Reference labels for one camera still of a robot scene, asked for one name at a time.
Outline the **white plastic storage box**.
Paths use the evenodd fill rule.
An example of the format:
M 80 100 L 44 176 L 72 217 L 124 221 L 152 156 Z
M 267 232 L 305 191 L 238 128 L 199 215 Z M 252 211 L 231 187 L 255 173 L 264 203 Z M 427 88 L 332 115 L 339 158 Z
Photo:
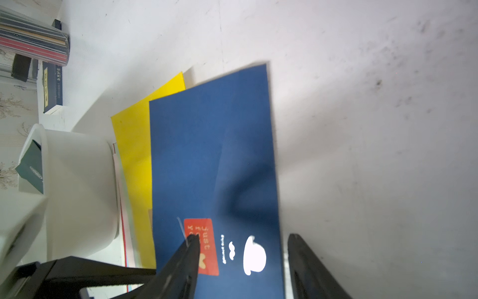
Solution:
M 119 231 L 115 166 L 102 138 L 46 130 L 35 124 L 22 148 L 40 144 L 47 201 L 42 228 L 25 262 L 89 257 L 107 248 Z

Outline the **white red-striped envelope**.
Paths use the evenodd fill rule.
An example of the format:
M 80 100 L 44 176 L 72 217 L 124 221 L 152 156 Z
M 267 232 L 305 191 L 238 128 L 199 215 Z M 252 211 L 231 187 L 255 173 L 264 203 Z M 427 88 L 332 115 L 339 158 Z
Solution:
M 119 200 L 121 236 L 123 238 L 124 266 L 136 268 L 133 237 L 131 234 L 131 226 L 129 224 L 130 205 L 128 191 L 117 143 L 113 143 L 113 160 L 117 182 L 117 196 Z

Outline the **yellow envelope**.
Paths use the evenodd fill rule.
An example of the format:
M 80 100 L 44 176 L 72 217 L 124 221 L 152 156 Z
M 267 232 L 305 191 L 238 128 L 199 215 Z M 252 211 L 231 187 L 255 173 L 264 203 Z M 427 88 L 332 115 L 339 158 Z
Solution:
M 184 75 L 180 72 L 146 98 L 111 117 L 128 191 L 136 268 L 156 268 L 149 102 L 184 90 Z

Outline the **blue-lidded pencil tube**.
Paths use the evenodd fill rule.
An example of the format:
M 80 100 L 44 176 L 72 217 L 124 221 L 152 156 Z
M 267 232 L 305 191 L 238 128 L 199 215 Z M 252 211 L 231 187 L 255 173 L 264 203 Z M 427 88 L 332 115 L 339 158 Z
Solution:
M 1 7 L 1 48 L 58 66 L 70 57 L 68 34 L 6 7 Z

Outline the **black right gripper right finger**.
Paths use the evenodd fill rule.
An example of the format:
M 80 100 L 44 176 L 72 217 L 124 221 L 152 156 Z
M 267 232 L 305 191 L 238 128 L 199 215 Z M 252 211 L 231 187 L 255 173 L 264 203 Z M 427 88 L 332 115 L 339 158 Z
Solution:
M 296 299 L 351 299 L 299 234 L 288 238 L 288 261 Z

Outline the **dark blue book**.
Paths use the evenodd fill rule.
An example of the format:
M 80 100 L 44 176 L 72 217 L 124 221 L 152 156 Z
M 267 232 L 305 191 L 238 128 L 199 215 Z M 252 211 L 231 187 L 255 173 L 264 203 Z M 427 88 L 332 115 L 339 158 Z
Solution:
M 63 107 L 62 66 L 43 62 L 44 114 L 52 115 Z

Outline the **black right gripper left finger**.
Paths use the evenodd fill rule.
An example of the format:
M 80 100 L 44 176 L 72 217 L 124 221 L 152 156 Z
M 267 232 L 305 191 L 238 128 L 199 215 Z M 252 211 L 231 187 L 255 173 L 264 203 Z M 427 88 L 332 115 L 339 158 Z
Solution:
M 199 257 L 199 236 L 190 235 L 156 275 L 139 274 L 136 280 L 122 275 L 109 285 L 142 285 L 119 295 L 119 299 L 192 299 L 197 285 Z

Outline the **dark blue envelope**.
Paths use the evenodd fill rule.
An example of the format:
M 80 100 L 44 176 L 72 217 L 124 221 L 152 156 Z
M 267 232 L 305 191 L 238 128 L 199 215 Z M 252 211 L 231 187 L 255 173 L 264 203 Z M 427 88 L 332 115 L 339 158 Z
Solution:
M 161 270 L 196 230 L 198 299 L 285 296 L 267 66 L 149 102 L 153 240 Z

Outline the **dark green envelope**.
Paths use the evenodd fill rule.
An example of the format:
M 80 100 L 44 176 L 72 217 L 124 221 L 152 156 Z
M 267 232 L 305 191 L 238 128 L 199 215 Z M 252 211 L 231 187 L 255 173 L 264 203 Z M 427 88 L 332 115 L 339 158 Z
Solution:
M 42 148 L 32 139 L 21 156 L 16 167 L 18 174 L 18 190 L 32 194 L 44 194 L 44 178 L 42 167 Z

